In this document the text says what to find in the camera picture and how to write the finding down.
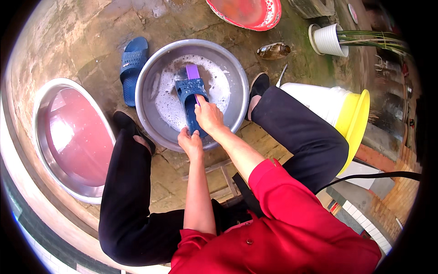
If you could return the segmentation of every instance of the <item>person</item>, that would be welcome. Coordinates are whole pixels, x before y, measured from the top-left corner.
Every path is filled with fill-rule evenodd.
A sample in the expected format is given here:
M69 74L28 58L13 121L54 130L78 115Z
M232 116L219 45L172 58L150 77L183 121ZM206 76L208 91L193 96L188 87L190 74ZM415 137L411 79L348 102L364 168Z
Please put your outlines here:
M153 143L122 113L102 196L99 239L113 260L131 266L171 261L173 273L371 273L378 245L323 208L315 193L343 167L346 140L330 124L260 73L251 84L247 118L293 156L265 159L223 124L215 104L198 97L199 125L228 153L260 204L223 208L209 200L202 143L187 129L179 143L191 164L186 212L149 215Z

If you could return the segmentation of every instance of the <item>soap foam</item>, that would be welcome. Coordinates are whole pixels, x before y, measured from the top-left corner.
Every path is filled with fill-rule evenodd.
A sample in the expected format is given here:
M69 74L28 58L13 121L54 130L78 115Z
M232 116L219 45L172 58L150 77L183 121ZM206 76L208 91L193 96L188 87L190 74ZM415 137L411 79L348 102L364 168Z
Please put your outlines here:
M175 91L175 81L183 80L178 73L185 69L187 64L195 64L199 70L201 66L210 74L210 88L206 90L210 103L215 103L220 111L225 113L230 102L230 85L225 76L225 73L229 72L222 71L214 62L198 55L184 55L173 60L161 72L155 106L161 118L176 131L181 131L187 125L184 108Z

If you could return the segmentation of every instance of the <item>hand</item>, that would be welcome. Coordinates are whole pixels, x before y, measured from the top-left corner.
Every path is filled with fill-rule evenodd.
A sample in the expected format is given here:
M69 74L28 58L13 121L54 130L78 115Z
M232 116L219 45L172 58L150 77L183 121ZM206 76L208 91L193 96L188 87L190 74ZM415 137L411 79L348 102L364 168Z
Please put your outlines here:
M201 159L204 156L199 130L195 130L190 136L189 128L185 126L178 135L178 144L184 149L190 161Z
M196 94L199 105L195 104L194 112L196 114L196 121L206 133L212 133L219 128L224 128L223 113L219 110L216 104L209 103L202 95Z

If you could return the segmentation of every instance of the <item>metal basin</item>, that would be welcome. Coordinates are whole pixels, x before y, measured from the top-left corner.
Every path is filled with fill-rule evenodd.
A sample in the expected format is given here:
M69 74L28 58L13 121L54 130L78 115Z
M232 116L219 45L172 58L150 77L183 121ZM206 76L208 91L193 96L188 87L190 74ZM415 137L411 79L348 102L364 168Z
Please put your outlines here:
M35 96L33 141L53 180L74 198L99 204L116 142L96 102L76 82L57 78Z
M225 48L210 41L188 39L173 42L152 55L138 77L135 88L135 105L140 122L147 133L160 145L178 152L179 132L170 127L161 117L155 106L157 85L163 69L173 60L184 55L198 55L211 60L225 74L230 86L230 101L224 113L224 124L233 133L239 129L248 108L248 79L240 62ZM203 140L204 150L217 147L218 143L210 136Z

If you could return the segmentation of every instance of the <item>plastic bottle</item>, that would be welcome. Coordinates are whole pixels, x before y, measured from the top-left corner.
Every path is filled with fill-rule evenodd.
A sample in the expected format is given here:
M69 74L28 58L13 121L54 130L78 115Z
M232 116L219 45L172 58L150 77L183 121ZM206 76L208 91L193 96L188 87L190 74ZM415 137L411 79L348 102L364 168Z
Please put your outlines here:
M290 53L290 47L284 43L278 42L266 45L257 50L257 55L261 59L275 60L286 57Z

